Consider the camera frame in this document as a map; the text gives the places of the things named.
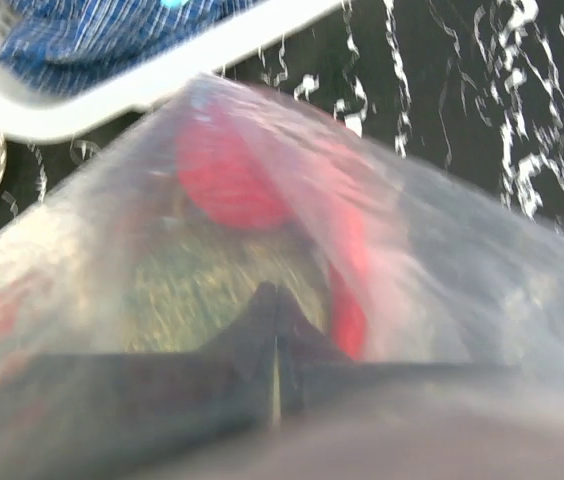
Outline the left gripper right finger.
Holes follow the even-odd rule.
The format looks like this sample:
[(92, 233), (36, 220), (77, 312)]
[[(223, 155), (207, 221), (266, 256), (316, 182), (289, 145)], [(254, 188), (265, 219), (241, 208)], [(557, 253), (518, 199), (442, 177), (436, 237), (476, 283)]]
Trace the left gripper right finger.
[(355, 363), (287, 292), (278, 479), (564, 479), (564, 388), (501, 365)]

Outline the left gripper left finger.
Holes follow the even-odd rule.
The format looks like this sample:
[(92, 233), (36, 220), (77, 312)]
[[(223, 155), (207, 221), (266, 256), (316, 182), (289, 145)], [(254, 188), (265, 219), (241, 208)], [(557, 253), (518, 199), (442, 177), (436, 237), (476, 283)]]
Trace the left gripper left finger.
[(266, 424), (278, 289), (190, 352), (44, 354), (0, 379), (0, 479), (90, 479)]

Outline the clear zip top bag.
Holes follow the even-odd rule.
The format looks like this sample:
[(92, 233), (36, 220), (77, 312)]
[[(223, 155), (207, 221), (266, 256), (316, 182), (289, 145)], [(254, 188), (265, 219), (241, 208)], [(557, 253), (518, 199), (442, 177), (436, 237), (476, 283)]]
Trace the clear zip top bag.
[[(214, 223), (180, 185), (175, 147), (185, 122), (212, 103), (290, 207), (282, 226), (317, 247), (328, 329), (309, 322), (288, 288), (275, 285), (278, 296), (290, 293), (341, 354), (355, 363), (501, 365), (564, 388), (563, 235), (307, 104), (214, 76), (190, 82), (0, 233), (0, 379), (37, 355), (132, 353), (123, 303), (141, 257), (171, 221)], [(339, 264), (331, 199), (353, 207), (366, 230), (367, 286), (354, 288), (367, 318), (359, 360), (331, 339), (328, 263)], [(293, 377), (276, 319), (273, 355), (266, 424), (90, 479), (278, 479), (274, 446)]]

